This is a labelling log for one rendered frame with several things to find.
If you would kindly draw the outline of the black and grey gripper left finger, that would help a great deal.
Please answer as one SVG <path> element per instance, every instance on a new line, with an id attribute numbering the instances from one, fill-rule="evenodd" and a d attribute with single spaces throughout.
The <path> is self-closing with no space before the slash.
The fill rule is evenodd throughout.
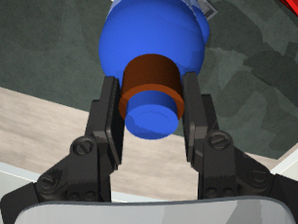
<path id="1" fill-rule="evenodd" d="M 119 78 L 105 76 L 100 98 L 92 101 L 85 135 L 76 138 L 69 154 L 37 182 L 2 197 L 3 224 L 15 224 L 21 211 L 42 202 L 112 202 L 110 174 L 122 164 L 125 133 L 120 93 Z"/>

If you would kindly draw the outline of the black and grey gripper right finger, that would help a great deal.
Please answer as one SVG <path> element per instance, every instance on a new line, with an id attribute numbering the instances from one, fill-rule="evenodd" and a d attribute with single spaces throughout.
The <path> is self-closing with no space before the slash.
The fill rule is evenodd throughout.
<path id="1" fill-rule="evenodd" d="M 196 71 L 182 74 L 182 91 L 186 160 L 199 173 L 198 200 L 274 198 L 289 207 L 298 224 L 298 181 L 272 174 L 234 146 L 232 136 L 219 129 L 211 95 L 201 94 Z"/>

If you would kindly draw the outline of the grey rectangular tray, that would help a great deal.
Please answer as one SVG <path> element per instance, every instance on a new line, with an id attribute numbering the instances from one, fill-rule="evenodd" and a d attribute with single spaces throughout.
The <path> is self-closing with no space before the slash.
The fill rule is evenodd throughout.
<path id="1" fill-rule="evenodd" d="M 218 13 L 218 11 L 208 0 L 203 0 L 203 1 L 198 0 L 207 21 L 209 21 L 213 16 L 215 16 Z"/>

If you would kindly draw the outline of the blue bottle with brown band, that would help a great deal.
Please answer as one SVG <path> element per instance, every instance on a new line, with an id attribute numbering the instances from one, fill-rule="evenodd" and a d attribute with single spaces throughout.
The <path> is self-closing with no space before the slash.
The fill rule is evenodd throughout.
<path id="1" fill-rule="evenodd" d="M 190 0 L 192 7 L 194 9 L 194 12 L 196 14 L 196 17 L 198 19 L 199 25 L 202 29 L 203 35 L 204 35 L 204 40 L 205 40 L 205 44 L 208 40 L 209 37 L 209 24 L 208 21 L 205 17 L 205 14 L 198 2 L 198 0 Z"/>

